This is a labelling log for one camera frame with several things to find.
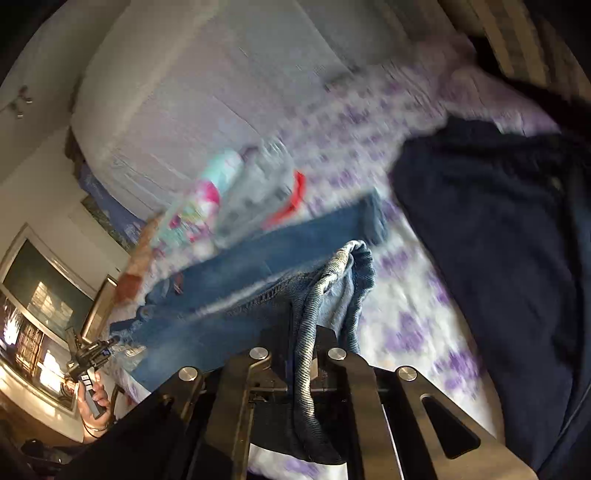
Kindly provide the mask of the blue denim jeans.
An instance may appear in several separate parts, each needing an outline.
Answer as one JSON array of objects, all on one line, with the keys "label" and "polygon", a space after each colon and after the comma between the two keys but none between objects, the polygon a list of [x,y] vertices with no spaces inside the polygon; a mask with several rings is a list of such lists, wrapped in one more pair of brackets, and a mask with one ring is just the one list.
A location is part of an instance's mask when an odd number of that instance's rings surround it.
[{"label": "blue denim jeans", "polygon": [[339,464],[311,397],[315,340],[327,328],[339,347],[359,351],[356,328],[376,277],[372,247],[386,236],[373,192],[236,244],[158,282],[132,319],[113,323],[115,360],[153,390],[184,366],[211,371],[246,349],[266,348],[291,403],[264,415],[256,445]]}]

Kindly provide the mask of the gold framed picture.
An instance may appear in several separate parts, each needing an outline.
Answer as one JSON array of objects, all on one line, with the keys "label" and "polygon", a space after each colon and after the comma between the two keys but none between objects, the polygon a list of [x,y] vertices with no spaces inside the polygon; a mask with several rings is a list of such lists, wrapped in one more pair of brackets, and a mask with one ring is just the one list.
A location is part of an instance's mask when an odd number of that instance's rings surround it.
[{"label": "gold framed picture", "polygon": [[117,281],[111,276],[103,281],[80,333],[85,342],[94,342],[102,335],[114,305],[116,287]]}]

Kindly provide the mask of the brown satin pillow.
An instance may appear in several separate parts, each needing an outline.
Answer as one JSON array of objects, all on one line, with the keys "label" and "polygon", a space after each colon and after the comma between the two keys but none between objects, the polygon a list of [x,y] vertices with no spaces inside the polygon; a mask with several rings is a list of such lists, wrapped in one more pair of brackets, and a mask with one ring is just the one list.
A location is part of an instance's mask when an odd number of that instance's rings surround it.
[{"label": "brown satin pillow", "polygon": [[117,280],[114,293],[114,304],[133,301],[141,287],[143,278],[150,268],[153,259],[150,242],[156,233],[163,214],[154,216],[142,228],[138,242],[130,254],[125,270]]}]

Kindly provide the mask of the blue patterned hanging cloth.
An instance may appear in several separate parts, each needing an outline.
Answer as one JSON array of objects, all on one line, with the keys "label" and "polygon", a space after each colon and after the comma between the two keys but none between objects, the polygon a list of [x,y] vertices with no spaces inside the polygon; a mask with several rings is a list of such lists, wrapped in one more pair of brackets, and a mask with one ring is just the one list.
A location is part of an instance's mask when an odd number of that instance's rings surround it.
[{"label": "blue patterned hanging cloth", "polygon": [[127,253],[136,246],[145,222],[115,200],[83,163],[78,173],[78,185],[86,193],[82,206],[103,230]]}]

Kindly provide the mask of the floral folded quilt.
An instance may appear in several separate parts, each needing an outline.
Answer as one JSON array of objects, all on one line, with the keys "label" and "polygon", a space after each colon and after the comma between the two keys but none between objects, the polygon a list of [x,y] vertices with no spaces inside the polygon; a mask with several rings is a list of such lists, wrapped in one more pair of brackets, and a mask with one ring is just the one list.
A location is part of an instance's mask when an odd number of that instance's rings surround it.
[{"label": "floral folded quilt", "polygon": [[221,200],[242,168],[242,156],[235,150],[224,150],[208,161],[162,215],[150,241],[157,255],[170,255],[211,234]]}]

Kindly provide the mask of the grey folded sweatpants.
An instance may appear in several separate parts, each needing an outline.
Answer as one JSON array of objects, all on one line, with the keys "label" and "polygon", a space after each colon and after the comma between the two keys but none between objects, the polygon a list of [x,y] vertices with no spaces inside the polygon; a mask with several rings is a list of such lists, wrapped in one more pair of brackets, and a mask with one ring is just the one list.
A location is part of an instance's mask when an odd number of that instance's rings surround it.
[{"label": "grey folded sweatpants", "polygon": [[273,214],[287,206],[294,193],[294,159],[274,137],[246,155],[242,173],[221,201],[212,242],[225,250],[263,230]]}]

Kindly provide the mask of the dark navy garment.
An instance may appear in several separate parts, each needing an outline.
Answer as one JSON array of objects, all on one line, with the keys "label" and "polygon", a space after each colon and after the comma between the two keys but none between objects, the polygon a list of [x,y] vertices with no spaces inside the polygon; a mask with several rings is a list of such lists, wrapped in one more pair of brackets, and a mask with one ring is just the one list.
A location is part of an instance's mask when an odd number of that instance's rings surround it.
[{"label": "dark navy garment", "polygon": [[450,118],[408,140],[394,194],[467,320],[507,447],[590,475],[590,156],[561,134]]}]

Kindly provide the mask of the purple floral bedspread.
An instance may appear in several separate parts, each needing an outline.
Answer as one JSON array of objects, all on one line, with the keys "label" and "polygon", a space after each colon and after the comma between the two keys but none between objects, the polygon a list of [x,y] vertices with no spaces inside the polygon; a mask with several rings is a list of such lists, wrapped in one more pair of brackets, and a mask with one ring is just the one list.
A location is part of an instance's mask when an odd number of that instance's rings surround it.
[{"label": "purple floral bedspread", "polygon": [[388,60],[329,88],[276,130],[308,179],[297,221],[322,215],[368,190],[383,199],[389,234],[378,247],[377,284],[363,305],[361,348],[370,364],[417,367],[498,440],[501,403],[458,307],[426,250],[394,203],[387,175],[411,137],[451,115],[534,134],[553,121],[484,73],[476,50],[457,34],[417,45],[409,63]]}]

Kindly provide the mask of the beige striped curtain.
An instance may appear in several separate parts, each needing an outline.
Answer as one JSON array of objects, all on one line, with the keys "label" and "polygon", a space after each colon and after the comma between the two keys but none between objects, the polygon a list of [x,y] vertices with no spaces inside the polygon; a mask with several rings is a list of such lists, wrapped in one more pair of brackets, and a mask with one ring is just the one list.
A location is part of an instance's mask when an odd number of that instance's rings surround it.
[{"label": "beige striped curtain", "polygon": [[590,99],[590,80],[566,41],[522,1],[442,1],[456,29],[484,36],[506,76]]}]

